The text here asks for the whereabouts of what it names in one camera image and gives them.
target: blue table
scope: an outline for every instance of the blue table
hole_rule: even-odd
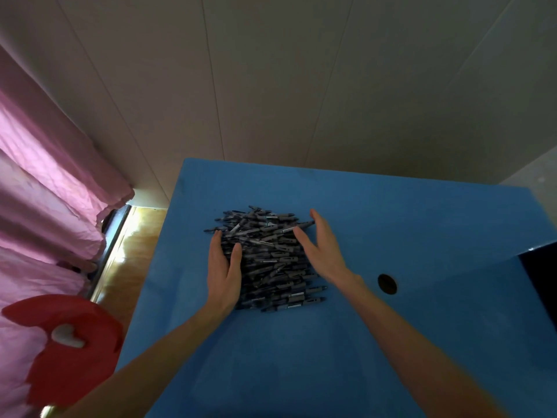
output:
[[[302,221],[316,208],[347,265],[513,416],[557,416],[557,333],[516,257],[557,232],[522,188],[187,159],[119,367],[203,305],[203,229],[247,204]],[[396,295],[378,288],[381,273]],[[234,311],[149,416],[423,416],[346,300],[323,294]]]

